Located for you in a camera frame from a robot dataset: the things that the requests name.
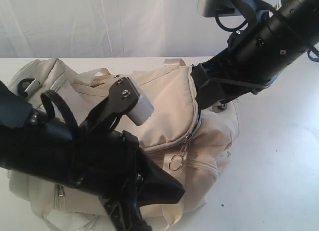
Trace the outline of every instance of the white backdrop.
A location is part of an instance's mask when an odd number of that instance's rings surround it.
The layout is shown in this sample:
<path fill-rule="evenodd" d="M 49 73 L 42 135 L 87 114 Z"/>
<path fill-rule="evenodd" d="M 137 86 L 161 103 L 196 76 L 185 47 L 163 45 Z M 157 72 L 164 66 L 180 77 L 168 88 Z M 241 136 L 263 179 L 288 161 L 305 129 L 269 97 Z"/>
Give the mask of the white backdrop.
<path fill-rule="evenodd" d="M 214 55 L 229 33 L 198 15 L 197 1 L 0 0 L 0 57 Z"/>

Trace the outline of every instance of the robotic arm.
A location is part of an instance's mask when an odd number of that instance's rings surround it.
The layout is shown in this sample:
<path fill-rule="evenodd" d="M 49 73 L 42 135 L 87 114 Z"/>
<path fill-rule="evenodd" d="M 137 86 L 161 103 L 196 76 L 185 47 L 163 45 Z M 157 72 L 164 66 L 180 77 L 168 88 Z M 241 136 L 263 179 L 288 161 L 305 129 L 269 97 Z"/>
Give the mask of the robotic arm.
<path fill-rule="evenodd" d="M 198 11 L 232 33 L 224 51 L 193 66 L 201 109 L 258 94 L 307 51 L 319 62 L 314 47 L 319 0 L 281 0 L 276 7 L 262 0 L 199 0 Z M 237 28 L 219 19 L 234 15 L 245 18 Z M 57 93 L 47 91 L 41 99 L 46 113 L 0 82 L 0 167 L 99 196 L 118 231 L 151 231 L 140 207 L 178 203 L 184 195 L 183 186 L 146 156 L 136 137 L 115 131 L 123 115 L 139 125 L 152 113 L 129 78 L 119 79 L 80 126 Z M 53 104 L 64 121 L 55 117 Z"/>

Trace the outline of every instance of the white surface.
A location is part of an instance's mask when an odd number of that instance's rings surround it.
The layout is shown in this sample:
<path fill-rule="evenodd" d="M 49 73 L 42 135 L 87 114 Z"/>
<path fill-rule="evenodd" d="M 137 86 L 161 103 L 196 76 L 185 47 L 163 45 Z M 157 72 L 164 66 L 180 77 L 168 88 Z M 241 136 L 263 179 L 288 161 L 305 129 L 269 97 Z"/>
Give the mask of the white surface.
<path fill-rule="evenodd" d="M 277 0 L 265 0 L 275 4 Z M 0 57 L 210 56 L 229 33 L 198 0 L 0 0 Z M 243 18 L 225 18 L 236 27 Z"/>
<path fill-rule="evenodd" d="M 185 58 L 187 64 L 207 58 Z M 150 70 L 164 58 L 62 59 L 77 72 Z M 31 59 L 0 59 L 0 80 Z M 261 94 L 239 99 L 241 134 L 233 161 L 207 197 L 172 231 L 317 231 L 319 227 L 319 66 L 305 56 Z M 0 230 L 46 231 L 0 172 Z"/>

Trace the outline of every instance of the beige bag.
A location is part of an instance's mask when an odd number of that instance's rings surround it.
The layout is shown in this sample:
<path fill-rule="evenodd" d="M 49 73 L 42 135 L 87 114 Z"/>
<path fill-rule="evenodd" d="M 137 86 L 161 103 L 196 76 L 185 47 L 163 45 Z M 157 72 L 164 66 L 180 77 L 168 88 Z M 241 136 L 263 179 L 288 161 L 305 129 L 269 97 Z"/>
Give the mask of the beige bag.
<path fill-rule="evenodd" d="M 141 126 L 123 117 L 117 127 L 137 136 L 149 157 L 185 187 L 186 193 L 178 204 L 141 208 L 144 218 L 164 217 L 167 226 L 163 230 L 178 222 L 183 213 L 205 204 L 205 195 L 231 159 L 227 149 L 238 136 L 233 103 L 222 112 L 216 108 L 199 111 L 191 67 L 179 59 L 166 60 L 165 65 L 129 75 L 149 97 L 155 112 Z M 35 78 L 39 85 L 30 89 L 28 97 L 33 107 L 41 108 L 43 91 L 55 90 L 80 124 L 119 77 L 105 68 L 78 75 L 59 59 L 35 60 L 17 73 L 9 89 L 17 94 L 22 79 Z M 10 190 L 30 201 L 32 210 L 52 229 L 99 230 L 98 225 L 93 225 L 96 216 L 87 218 L 82 214 L 106 216 L 97 197 L 18 172 L 10 174 Z"/>

